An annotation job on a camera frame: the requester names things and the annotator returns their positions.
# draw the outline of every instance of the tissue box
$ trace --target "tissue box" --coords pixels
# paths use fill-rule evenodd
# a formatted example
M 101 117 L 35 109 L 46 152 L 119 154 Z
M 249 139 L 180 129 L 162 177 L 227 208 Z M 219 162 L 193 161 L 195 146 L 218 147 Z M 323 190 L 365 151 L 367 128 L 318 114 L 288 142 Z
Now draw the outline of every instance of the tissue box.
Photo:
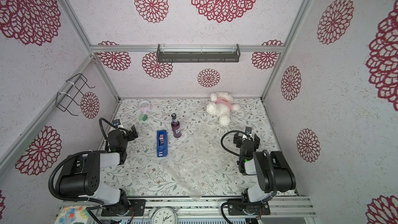
M 88 206 L 62 207 L 54 224 L 92 224 L 93 219 L 86 207 Z

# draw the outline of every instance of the cable tie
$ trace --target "cable tie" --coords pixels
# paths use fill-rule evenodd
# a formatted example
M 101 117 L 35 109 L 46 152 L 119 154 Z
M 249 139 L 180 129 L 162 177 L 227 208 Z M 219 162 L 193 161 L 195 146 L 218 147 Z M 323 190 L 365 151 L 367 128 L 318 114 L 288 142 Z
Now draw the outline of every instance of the cable tie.
M 63 93 L 70 97 L 70 94 L 68 94 L 68 93 L 65 93 L 65 92 L 58 92 L 58 93 Z

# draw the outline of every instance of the black cable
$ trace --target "black cable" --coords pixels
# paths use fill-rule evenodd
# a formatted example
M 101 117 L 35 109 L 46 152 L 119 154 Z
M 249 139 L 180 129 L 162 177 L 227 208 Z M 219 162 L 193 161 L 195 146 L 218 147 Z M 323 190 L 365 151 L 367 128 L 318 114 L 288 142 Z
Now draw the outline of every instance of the black cable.
M 235 153 L 235 152 L 233 152 L 233 151 L 231 151 L 231 150 L 228 150 L 228 149 L 224 146 L 224 144 L 222 143 L 223 140 L 224 140 L 224 138 L 225 138 L 228 134 L 233 133 L 233 132 L 239 132 L 239 133 L 242 133 L 242 134 L 245 135 L 245 136 L 248 136 L 247 133 L 244 133 L 244 132 L 241 132 L 241 131 L 230 131 L 230 132 L 227 132 L 227 133 L 224 134 L 224 136 L 222 136 L 222 138 L 221 138 L 221 146 L 224 148 L 224 150 L 226 150 L 227 152 L 229 152 L 229 153 L 231 153 L 231 154 L 234 154 L 235 156 L 242 157 L 242 158 L 245 158 L 245 159 L 252 159 L 252 157 L 245 157 L 245 156 L 242 156 L 242 155 L 240 155 L 240 154 L 238 154 L 238 153 Z
M 272 166 L 272 158 L 271 155 L 268 153 L 267 150 L 263 150 L 263 153 L 266 154 L 267 157 L 267 162 L 268 162 L 268 168 L 269 168 L 269 172 L 271 174 L 271 182 L 272 182 L 272 193 L 271 193 L 271 197 L 275 197 L 278 194 L 278 191 L 276 189 L 276 179 L 275 179 L 275 173 L 273 171 L 273 166 Z
M 268 167 L 269 167 L 269 171 L 271 174 L 271 182 L 272 182 L 272 190 L 273 191 L 271 194 L 268 195 L 267 198 L 265 198 L 261 201 L 257 201 L 257 202 L 224 202 L 223 204 L 221 204 L 221 215 L 224 217 L 226 222 L 228 222 L 229 224 L 234 224 L 234 223 L 232 223 L 230 220 L 228 220 L 228 218 L 225 216 L 224 211 L 223 211 L 223 208 L 225 205 L 232 204 L 232 205 L 239 205 L 239 206 L 256 206 L 256 205 L 264 204 L 264 202 L 271 200 L 273 197 L 275 197 L 277 195 L 276 180 L 275 180 L 275 174 L 273 171 L 271 155 L 268 153 L 267 150 L 263 150 L 263 153 L 265 153 L 266 157 L 267 157 Z
M 108 137 L 106 136 L 105 130 L 103 129 L 102 121 L 105 121 L 105 123 L 107 123 L 108 125 L 112 126 L 112 127 L 115 128 L 115 129 L 120 129 L 120 130 L 126 132 L 125 135 L 128 134 L 128 131 L 127 131 L 125 128 L 122 128 L 122 127 L 119 127 L 119 128 L 118 128 L 118 127 L 115 127 L 111 122 L 107 121 L 105 118 L 100 118 L 100 119 L 99 119 L 99 127 L 100 127 L 100 129 L 101 129 L 103 138 L 105 139 L 105 151 L 108 152 L 108 147 L 109 147 L 109 143 L 108 143 L 108 140 L 107 140 Z
M 102 222 L 95 216 L 94 213 L 92 213 L 91 210 L 93 210 L 93 209 L 98 209 L 98 208 L 100 208 L 100 207 L 102 207 L 102 206 L 101 206 L 101 205 L 98 205 L 98 206 L 95 206 L 95 207 L 87 207 L 87 208 L 86 208 L 88 214 L 89 214 L 89 215 L 94 219 L 94 221 L 96 221 L 98 224 L 102 224 Z
M 72 160 L 73 158 L 75 158 L 75 157 L 77 157 L 77 156 L 80 156 L 80 155 L 88 154 L 88 153 L 90 153 L 90 152 L 92 152 L 92 151 L 88 151 L 88 152 L 77 152 L 77 153 L 75 153 L 75 154 L 73 154 L 73 155 L 69 155 L 67 158 L 65 158 L 62 162 L 60 162 L 60 163 L 55 167 L 55 169 L 52 171 L 52 173 L 51 173 L 51 175 L 50 175 L 49 182 L 48 182 L 49 191 L 50 191 L 50 193 L 52 194 L 53 197 L 55 197 L 55 198 L 57 198 L 57 199 L 60 199 L 60 200 L 63 200 L 63 201 L 90 201 L 90 202 L 96 202 L 96 203 L 99 203 L 99 204 L 100 204 L 100 205 L 94 207 L 93 209 L 99 208 L 99 207 L 101 207 L 101 206 L 104 204 L 103 201 L 98 200 L 98 199 L 95 199 L 95 198 L 89 198 L 89 197 L 64 197 L 63 195 L 61 195 L 60 193 L 58 193 L 58 192 L 55 190 L 55 188 L 54 188 L 54 178 L 55 178 L 55 175 L 57 174 L 57 172 L 59 171 L 59 169 L 60 169 L 62 166 L 64 166 L 64 164 L 66 164 L 66 162 Z M 106 153 L 106 151 L 93 151 L 93 152 Z M 90 213 L 91 211 L 90 211 L 89 208 L 86 208 L 86 209 L 87 209 L 87 212 L 88 212 L 88 214 L 90 214 L 91 216 L 93 216 L 92 213 Z

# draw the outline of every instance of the blue tape dispenser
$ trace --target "blue tape dispenser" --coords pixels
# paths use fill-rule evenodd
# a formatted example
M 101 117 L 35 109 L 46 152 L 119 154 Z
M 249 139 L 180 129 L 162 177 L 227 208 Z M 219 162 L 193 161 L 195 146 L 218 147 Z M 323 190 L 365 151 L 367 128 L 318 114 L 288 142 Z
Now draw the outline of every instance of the blue tape dispenser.
M 167 156 L 167 131 L 162 130 L 157 132 L 157 155 L 158 157 Z

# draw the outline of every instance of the bubble wrap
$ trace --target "bubble wrap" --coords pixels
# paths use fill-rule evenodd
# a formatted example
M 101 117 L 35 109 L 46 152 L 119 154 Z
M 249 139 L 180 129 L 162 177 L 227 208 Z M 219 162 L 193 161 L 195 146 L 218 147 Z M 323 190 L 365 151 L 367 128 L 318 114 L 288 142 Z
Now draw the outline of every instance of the bubble wrap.
M 221 135 L 202 124 L 183 143 L 169 150 L 160 164 L 194 201 L 207 195 L 207 188 L 217 180 L 219 168 L 226 167 L 229 153 L 220 144 Z

